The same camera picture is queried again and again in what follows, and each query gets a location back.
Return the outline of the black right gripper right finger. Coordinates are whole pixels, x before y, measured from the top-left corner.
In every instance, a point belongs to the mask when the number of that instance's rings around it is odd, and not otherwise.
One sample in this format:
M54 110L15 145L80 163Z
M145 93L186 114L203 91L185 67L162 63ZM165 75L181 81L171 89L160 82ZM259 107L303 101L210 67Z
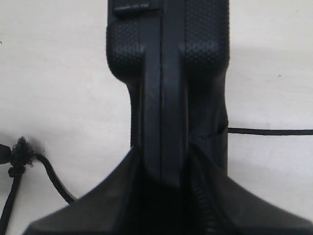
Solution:
M249 192L216 166L196 145L190 146L191 177L200 196L206 234L311 235L311 221L280 209Z

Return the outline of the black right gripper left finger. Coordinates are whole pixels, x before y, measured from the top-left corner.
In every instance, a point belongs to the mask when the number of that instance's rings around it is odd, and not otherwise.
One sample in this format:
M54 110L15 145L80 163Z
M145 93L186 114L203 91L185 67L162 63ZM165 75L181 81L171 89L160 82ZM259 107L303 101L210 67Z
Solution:
M26 235L139 235L141 156L132 147L92 191L32 222Z

